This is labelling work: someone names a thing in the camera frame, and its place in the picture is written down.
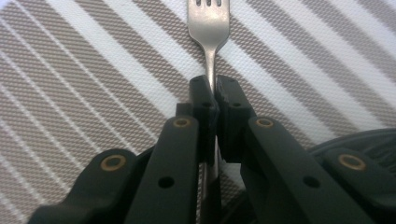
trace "black plastic part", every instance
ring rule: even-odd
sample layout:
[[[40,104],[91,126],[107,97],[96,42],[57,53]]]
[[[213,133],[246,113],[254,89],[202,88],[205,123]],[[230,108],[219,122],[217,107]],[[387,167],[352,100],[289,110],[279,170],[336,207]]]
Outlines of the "black plastic part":
[[[396,178],[369,157],[344,147],[329,150],[323,166],[378,223],[396,220]]]
[[[220,108],[217,134],[221,157],[227,162],[241,162],[243,133],[248,120],[256,114],[238,81],[231,77],[218,76],[216,100]]]
[[[138,157],[124,149],[110,149],[97,155],[78,176],[64,201],[39,207],[29,223],[122,223],[151,151]],[[102,162],[114,155],[118,157],[108,160],[108,170],[104,170]],[[123,165],[120,157],[125,159]]]
[[[329,150],[345,147],[368,156],[396,177],[396,129],[381,129],[333,139],[309,149],[320,161]]]
[[[199,121],[199,152],[203,163],[200,222],[218,223],[221,213],[218,152],[215,146],[219,106],[206,76],[190,80],[192,114]]]
[[[276,120],[250,119],[246,141],[241,175],[260,223],[374,223]]]
[[[192,116],[192,105],[190,103],[178,103],[176,105],[176,116]]]
[[[200,161],[205,158],[206,162],[213,164],[219,106],[210,90],[206,76],[190,80],[190,101],[192,115],[199,122]]]
[[[166,121],[124,223],[194,223],[197,145],[196,119]]]

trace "small hole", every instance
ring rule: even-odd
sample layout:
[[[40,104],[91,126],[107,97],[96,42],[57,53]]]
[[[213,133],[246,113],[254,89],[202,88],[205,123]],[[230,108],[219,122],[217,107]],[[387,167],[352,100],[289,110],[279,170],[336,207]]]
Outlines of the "small hole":
[[[259,123],[266,126],[271,125],[271,122],[268,119],[260,119]]]
[[[118,166],[121,163],[120,158],[111,158],[106,161],[107,166]]]
[[[184,119],[178,119],[178,120],[176,121],[176,124],[179,125],[179,126],[184,126],[184,125],[187,124],[187,121],[184,120]]]
[[[100,166],[104,171],[116,171],[125,165],[126,158],[122,155],[110,155],[102,160]]]
[[[312,176],[304,177],[303,181],[310,188],[318,189],[320,187],[320,182]]]
[[[169,189],[169,188],[171,188],[172,186],[174,186],[174,184],[175,184],[175,180],[174,180],[172,177],[170,177],[170,176],[163,177],[163,178],[161,178],[161,179],[158,181],[158,185],[159,185],[162,189]]]
[[[258,119],[256,123],[263,128],[271,128],[274,123],[269,119]]]
[[[174,126],[178,128],[185,128],[190,125],[189,119],[176,119],[174,121]]]
[[[212,104],[210,104],[209,102],[205,102],[205,103],[203,103],[202,104],[204,107],[210,107],[210,106],[212,106]]]

